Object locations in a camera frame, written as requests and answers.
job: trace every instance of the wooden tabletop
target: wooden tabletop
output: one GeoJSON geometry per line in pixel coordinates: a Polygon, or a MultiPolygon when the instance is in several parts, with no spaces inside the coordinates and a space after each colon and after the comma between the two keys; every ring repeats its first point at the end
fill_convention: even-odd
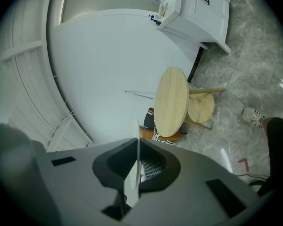
{"type": "Polygon", "coordinates": [[[211,93],[190,95],[188,115],[197,123],[209,120],[213,114],[215,101],[211,93]]]}
{"type": "Polygon", "coordinates": [[[183,124],[187,115],[189,86],[181,69],[168,68],[158,84],[155,104],[154,122],[163,137],[174,135],[183,124]]]}

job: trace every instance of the black pants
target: black pants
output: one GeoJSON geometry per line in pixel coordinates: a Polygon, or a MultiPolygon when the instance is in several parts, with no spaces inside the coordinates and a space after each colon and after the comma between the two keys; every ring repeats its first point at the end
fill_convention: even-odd
{"type": "Polygon", "coordinates": [[[273,118],[267,124],[267,139],[270,159],[270,177],[260,188],[263,196],[283,183],[283,119],[273,118]]]}

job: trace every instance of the white vanity cabinet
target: white vanity cabinet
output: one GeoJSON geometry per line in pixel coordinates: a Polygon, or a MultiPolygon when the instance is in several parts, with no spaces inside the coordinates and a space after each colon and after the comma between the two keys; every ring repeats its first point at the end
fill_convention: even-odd
{"type": "Polygon", "coordinates": [[[225,44],[228,19],[228,0],[166,0],[168,10],[158,29],[172,32],[198,43],[216,42],[228,54],[225,44]]]}

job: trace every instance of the red tape mark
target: red tape mark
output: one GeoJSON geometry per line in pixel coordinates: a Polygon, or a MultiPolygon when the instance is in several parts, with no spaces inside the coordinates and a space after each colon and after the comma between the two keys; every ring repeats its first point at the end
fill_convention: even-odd
{"type": "Polygon", "coordinates": [[[247,159],[246,159],[246,158],[242,158],[241,160],[238,161],[238,163],[242,163],[242,162],[245,163],[246,172],[249,172],[249,171],[250,171],[250,168],[249,168],[249,164],[248,164],[248,162],[247,162],[247,159]]]}

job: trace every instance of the sneaker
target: sneaker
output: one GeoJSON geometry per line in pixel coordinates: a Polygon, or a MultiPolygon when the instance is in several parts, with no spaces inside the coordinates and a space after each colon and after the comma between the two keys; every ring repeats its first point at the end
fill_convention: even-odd
{"type": "Polygon", "coordinates": [[[245,107],[242,111],[241,116],[242,119],[250,122],[252,126],[262,128],[261,122],[265,119],[265,116],[259,111],[256,111],[255,109],[250,107],[245,107]]]}

